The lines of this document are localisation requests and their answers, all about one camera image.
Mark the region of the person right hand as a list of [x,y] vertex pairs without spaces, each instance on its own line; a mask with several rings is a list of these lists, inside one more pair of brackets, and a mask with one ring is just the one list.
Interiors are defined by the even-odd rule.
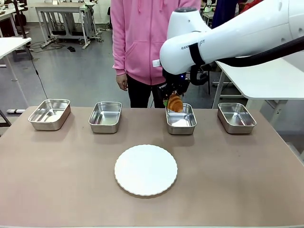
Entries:
[[127,75],[122,74],[122,75],[117,75],[116,76],[116,82],[119,86],[119,88],[123,91],[127,91],[128,89],[128,83],[127,83]]

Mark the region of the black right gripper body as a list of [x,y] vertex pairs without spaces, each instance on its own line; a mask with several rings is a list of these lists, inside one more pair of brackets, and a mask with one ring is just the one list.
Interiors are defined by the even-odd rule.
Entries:
[[175,90],[180,91],[183,95],[184,93],[187,92],[189,85],[190,85],[189,79],[183,79],[174,82],[166,82],[165,84],[158,86],[159,98],[165,99],[166,97],[170,97]]

